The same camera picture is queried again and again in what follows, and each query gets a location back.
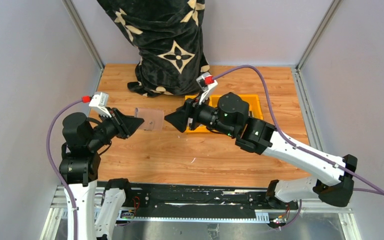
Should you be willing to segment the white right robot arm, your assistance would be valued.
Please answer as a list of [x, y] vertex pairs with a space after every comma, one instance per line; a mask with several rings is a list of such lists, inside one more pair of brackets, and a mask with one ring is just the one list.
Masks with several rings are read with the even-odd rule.
[[220, 97], [215, 107], [189, 98], [165, 120], [180, 132], [205, 126], [234, 139], [241, 150], [282, 160], [309, 173], [295, 180], [272, 180], [265, 194], [272, 209], [304, 199], [346, 207], [353, 195], [355, 156], [331, 155], [297, 141], [275, 125], [251, 117], [249, 104], [232, 92]]

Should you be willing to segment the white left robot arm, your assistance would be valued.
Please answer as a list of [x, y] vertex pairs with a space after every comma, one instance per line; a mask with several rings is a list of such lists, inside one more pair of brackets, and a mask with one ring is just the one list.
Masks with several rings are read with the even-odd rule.
[[108, 111], [109, 116], [102, 116], [96, 126], [91, 126], [93, 119], [82, 112], [71, 113], [62, 121], [65, 143], [59, 173], [68, 206], [69, 240], [111, 240], [121, 208], [133, 201], [128, 179], [110, 179], [99, 213], [95, 214], [99, 150], [110, 146], [113, 138], [129, 138], [144, 123], [144, 119], [124, 115], [116, 108]]

